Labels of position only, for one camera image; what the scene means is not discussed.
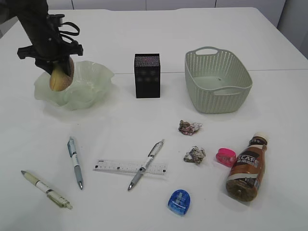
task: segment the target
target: black tissue box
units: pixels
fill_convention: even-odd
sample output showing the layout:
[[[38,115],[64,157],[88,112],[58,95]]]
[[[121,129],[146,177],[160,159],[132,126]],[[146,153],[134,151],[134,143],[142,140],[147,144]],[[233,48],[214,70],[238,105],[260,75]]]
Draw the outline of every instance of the black tissue box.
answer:
[[[135,54],[136,98],[160,98],[159,54]]]

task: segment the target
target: bottle cap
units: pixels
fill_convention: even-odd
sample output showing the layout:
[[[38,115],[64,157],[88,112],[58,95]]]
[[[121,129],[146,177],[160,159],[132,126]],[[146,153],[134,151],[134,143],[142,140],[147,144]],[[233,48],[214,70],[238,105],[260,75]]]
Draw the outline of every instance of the bottle cap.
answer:
[[[264,133],[264,132],[256,132],[256,133],[254,134],[254,137],[255,137],[255,136],[259,136],[259,137],[265,139],[266,142],[269,142],[269,138],[268,138],[267,134]]]

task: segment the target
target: white tabletop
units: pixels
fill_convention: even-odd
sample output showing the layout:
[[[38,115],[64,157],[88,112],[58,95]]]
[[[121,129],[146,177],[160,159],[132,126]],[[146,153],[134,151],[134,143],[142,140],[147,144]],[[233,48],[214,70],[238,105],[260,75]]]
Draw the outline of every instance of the white tabletop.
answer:
[[[245,103],[222,115],[196,112],[183,73],[161,75],[160,99],[136,99],[133,74],[115,75],[105,102],[66,112],[36,101],[26,80],[14,87],[20,77],[10,71],[0,91],[0,230],[307,230],[308,70],[250,72],[254,84]],[[204,126],[184,136],[177,130],[181,119]],[[221,147],[239,154],[256,131],[269,135],[266,173],[258,197],[245,205],[226,195],[230,169],[215,154]],[[67,151],[70,135],[80,149],[84,191]],[[154,161],[168,163],[165,178],[143,177],[128,192],[131,175],[92,171],[98,158],[142,161],[162,138]],[[182,160],[194,145],[207,154],[199,167]],[[58,208],[20,170],[41,177],[73,209]],[[167,208],[181,188],[191,196],[182,218]]]
[[[134,73],[134,55],[150,52],[160,53],[162,72],[183,72],[185,53],[204,46],[230,50],[248,70],[308,69],[308,60],[255,8],[50,13],[64,13],[66,21],[80,27],[76,40],[84,56],[74,55],[74,60],[91,60],[114,73]],[[17,62],[18,47],[27,45],[18,22],[0,39],[6,54],[0,65]]]

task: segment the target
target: pencil sharpener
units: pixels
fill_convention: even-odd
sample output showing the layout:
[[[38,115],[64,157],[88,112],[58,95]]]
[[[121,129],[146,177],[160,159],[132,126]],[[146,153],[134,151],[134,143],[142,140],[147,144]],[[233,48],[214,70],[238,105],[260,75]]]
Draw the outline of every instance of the pencil sharpener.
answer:
[[[216,159],[219,163],[227,167],[232,167],[236,161],[236,154],[231,149],[220,148],[216,154]]]
[[[176,190],[170,197],[168,208],[176,214],[183,216],[186,214],[191,198],[183,189]]]
[[[159,54],[135,54],[136,98],[160,98]]]

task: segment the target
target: plastic bottle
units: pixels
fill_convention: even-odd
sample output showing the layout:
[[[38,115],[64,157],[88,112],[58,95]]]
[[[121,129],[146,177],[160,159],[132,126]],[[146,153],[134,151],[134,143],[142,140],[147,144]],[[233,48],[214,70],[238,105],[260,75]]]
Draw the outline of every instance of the plastic bottle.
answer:
[[[257,196],[265,170],[267,144],[267,135],[257,132],[237,157],[226,182],[228,193],[235,199],[249,202]]]

